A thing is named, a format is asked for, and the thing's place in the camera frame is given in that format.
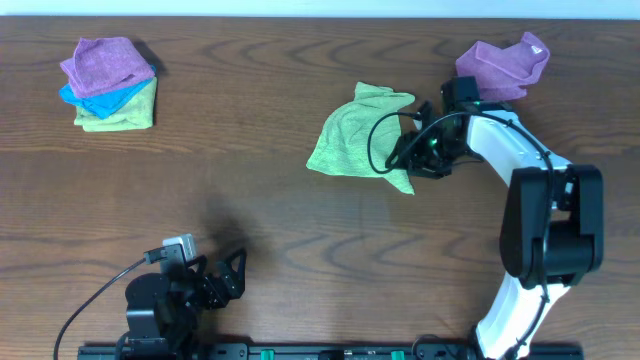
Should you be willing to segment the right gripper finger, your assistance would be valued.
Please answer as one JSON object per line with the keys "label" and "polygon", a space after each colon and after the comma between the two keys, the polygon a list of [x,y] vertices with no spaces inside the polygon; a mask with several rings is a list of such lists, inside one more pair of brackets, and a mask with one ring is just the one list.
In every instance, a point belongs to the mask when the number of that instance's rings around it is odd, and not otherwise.
{"label": "right gripper finger", "polygon": [[428,127],[434,121],[433,104],[425,101],[416,111],[415,127],[418,131]]}
{"label": "right gripper finger", "polygon": [[393,150],[385,161],[387,169],[413,170],[414,165],[412,164],[412,156],[414,154],[414,145],[412,142],[414,138],[414,131],[407,132],[399,136]]}

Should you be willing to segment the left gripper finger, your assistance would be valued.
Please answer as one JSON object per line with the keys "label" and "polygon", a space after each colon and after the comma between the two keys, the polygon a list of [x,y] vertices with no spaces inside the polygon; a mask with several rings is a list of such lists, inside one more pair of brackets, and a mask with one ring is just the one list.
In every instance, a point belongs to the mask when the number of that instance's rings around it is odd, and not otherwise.
{"label": "left gripper finger", "polygon": [[187,275],[191,278],[202,278],[205,276],[205,270],[208,265],[208,259],[205,255],[200,255],[187,262]]}
{"label": "left gripper finger", "polygon": [[245,291],[247,251],[238,249],[216,263],[219,280],[229,299],[239,299]]}

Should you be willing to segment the light green cloth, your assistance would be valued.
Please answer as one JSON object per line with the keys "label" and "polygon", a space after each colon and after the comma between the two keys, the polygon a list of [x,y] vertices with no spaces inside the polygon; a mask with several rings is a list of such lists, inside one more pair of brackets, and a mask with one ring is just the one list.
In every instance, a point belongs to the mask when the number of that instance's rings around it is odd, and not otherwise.
{"label": "light green cloth", "polygon": [[325,121],[306,163],[310,170],[332,176],[382,177],[403,194],[414,188],[403,170],[377,173],[401,135],[400,109],[415,96],[389,87],[359,82],[352,101],[337,108]]}

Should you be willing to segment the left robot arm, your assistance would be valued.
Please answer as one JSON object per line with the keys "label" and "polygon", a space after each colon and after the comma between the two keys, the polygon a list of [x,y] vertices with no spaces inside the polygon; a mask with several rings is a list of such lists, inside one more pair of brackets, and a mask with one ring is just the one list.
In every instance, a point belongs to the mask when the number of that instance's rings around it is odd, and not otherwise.
{"label": "left robot arm", "polygon": [[241,248],[206,271],[204,255],[188,260],[181,245],[145,254],[159,273],[134,279],[126,288],[129,331],[117,342],[117,359],[209,359],[211,345],[196,337],[201,314],[224,308],[245,291],[247,252]]}

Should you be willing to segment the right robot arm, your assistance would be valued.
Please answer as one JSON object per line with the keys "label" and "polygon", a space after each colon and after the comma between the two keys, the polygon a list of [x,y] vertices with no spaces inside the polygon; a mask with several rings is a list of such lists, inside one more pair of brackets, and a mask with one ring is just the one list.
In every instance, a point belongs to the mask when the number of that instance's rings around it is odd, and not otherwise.
{"label": "right robot arm", "polygon": [[425,104],[413,113],[421,127],[401,136],[383,172],[441,179],[456,160],[487,162],[508,187],[499,234],[506,270],[489,312],[464,344],[430,336],[415,342],[416,359],[581,359],[577,346],[535,345],[551,307],[604,252],[603,178],[593,165],[555,155],[525,129],[505,102],[449,102],[435,118]]}

